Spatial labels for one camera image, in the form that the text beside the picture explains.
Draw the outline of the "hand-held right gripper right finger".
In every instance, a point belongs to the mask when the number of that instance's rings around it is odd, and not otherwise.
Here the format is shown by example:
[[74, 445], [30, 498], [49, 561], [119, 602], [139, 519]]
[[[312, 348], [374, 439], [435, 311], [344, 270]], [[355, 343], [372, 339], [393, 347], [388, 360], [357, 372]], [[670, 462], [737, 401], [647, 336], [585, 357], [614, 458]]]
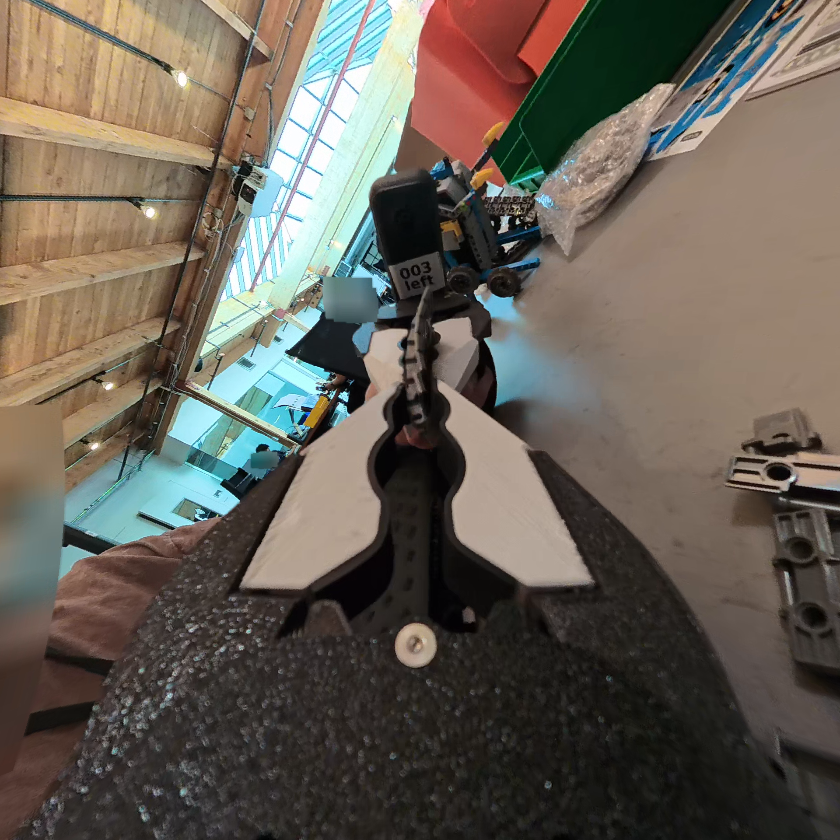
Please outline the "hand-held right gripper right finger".
[[439, 396], [445, 516], [457, 545], [527, 592], [591, 589], [595, 578], [529, 446], [460, 393]]

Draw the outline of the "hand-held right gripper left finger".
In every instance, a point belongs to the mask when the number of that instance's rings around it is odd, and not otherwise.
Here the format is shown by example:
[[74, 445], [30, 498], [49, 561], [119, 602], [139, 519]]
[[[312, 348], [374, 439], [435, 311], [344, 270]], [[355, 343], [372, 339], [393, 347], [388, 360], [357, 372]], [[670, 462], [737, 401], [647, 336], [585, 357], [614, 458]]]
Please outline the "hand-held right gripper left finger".
[[392, 439], [390, 385], [302, 457], [241, 581], [243, 591], [314, 593], [371, 556], [385, 535], [375, 461]]

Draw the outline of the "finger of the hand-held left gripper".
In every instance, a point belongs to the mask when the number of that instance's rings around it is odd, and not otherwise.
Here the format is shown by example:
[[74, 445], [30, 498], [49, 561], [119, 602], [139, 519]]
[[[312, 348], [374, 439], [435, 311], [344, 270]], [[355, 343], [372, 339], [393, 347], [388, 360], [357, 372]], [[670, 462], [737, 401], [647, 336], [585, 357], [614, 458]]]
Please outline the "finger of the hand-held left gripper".
[[433, 385], [463, 393], [480, 381], [480, 345], [468, 318], [452, 318], [433, 324], [437, 342], [433, 361]]
[[383, 329], [371, 335], [369, 349], [363, 357], [370, 383], [365, 394], [376, 396], [404, 385], [404, 342], [408, 329]]

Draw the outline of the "pile of grey track pieces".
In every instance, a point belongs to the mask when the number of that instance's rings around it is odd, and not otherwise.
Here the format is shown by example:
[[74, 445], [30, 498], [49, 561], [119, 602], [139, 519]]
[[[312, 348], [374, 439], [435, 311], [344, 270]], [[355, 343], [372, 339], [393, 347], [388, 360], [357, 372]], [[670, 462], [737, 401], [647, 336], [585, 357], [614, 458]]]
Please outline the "pile of grey track pieces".
[[727, 488], [764, 497], [778, 623], [798, 689], [833, 729], [774, 725], [773, 766], [815, 828], [838, 838], [839, 458], [799, 407], [758, 416], [723, 472]]

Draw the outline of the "grey desk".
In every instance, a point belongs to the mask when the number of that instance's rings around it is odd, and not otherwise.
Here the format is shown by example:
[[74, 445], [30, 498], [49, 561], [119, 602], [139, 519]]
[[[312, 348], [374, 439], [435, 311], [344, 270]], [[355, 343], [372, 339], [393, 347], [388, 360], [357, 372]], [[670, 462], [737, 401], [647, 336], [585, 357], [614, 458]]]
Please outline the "grey desk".
[[838, 758], [838, 684], [791, 658], [774, 501], [726, 487], [753, 420], [838, 451], [838, 72], [644, 164], [565, 258], [489, 301], [497, 417], [600, 590], [549, 605], [560, 838], [819, 838], [781, 746]]

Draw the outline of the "partly built toy vehicle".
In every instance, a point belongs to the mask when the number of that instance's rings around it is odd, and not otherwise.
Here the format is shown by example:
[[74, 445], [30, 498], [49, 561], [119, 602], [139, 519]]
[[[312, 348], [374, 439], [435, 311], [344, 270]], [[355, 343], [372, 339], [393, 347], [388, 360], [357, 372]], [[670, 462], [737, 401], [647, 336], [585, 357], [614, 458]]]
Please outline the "partly built toy vehicle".
[[497, 122], [486, 132], [473, 166], [444, 157], [430, 171], [437, 185], [446, 288], [460, 295], [486, 286], [497, 298], [514, 298], [540, 264], [527, 257], [543, 236], [534, 197], [488, 194], [494, 172], [489, 162], [504, 128]]

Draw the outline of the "black perforated foam pad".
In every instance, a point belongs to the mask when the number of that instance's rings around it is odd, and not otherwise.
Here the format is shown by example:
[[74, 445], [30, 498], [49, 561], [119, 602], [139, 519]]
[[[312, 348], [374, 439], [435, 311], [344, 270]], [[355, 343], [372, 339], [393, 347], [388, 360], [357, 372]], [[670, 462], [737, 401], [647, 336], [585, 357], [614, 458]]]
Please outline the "black perforated foam pad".
[[401, 448], [397, 454], [395, 472], [385, 485], [392, 578], [374, 606], [373, 634], [412, 621], [444, 624], [454, 603], [443, 576], [443, 503], [436, 462], [431, 453], [415, 448]]

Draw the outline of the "white ceiling device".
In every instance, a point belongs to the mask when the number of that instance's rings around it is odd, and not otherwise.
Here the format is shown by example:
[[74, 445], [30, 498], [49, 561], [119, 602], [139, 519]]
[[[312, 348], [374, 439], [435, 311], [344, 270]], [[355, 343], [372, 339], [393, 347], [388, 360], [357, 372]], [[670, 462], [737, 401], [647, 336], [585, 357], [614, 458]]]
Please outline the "white ceiling device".
[[277, 172], [243, 161], [231, 169], [236, 211], [245, 217], [267, 217], [277, 203], [284, 180]]

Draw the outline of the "red plastic bin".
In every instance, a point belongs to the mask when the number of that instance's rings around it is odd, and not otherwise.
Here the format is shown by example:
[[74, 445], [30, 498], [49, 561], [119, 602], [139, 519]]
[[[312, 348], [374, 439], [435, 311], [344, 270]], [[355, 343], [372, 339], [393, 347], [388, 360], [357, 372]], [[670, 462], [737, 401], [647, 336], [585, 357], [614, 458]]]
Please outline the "red plastic bin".
[[[506, 129], [586, 3], [425, 2], [409, 116], [436, 151], [421, 166], [476, 163], [487, 131]], [[490, 179], [502, 185], [493, 156]]]

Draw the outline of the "bubble wrap bag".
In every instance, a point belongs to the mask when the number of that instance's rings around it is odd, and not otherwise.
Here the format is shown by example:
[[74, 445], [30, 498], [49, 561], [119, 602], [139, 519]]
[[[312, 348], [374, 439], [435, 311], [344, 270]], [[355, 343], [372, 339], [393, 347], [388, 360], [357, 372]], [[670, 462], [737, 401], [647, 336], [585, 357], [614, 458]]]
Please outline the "bubble wrap bag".
[[545, 176], [534, 197], [538, 224], [565, 257], [571, 257], [577, 231], [601, 216], [635, 174], [675, 89], [659, 83], [588, 129]]

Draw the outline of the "green plastic bin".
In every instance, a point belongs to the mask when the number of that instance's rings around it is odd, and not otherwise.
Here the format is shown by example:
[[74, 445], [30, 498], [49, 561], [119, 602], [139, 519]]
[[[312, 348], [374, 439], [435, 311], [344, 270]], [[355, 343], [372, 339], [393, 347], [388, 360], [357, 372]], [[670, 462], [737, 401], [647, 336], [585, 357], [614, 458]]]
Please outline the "green plastic bin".
[[672, 81], [731, 5], [587, 2], [499, 138], [505, 182], [549, 174], [587, 130]]

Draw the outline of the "blue sticker sheet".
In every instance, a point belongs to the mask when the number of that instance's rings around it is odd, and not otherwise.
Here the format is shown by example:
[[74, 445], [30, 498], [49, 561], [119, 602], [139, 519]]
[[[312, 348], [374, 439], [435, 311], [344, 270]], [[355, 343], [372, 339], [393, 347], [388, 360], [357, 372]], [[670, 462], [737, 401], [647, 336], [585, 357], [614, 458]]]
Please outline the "blue sticker sheet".
[[659, 114], [645, 159], [700, 146], [813, 12], [807, 1], [744, 3]]

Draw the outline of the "instruction manual booklet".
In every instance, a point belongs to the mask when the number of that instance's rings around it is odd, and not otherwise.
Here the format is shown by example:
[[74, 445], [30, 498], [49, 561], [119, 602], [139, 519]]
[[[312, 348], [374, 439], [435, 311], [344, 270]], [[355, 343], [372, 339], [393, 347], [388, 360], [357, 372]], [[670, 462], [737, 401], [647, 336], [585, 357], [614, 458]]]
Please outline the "instruction manual booklet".
[[751, 86], [751, 100], [823, 76], [839, 68], [839, 2], [823, 2], [786, 42]]

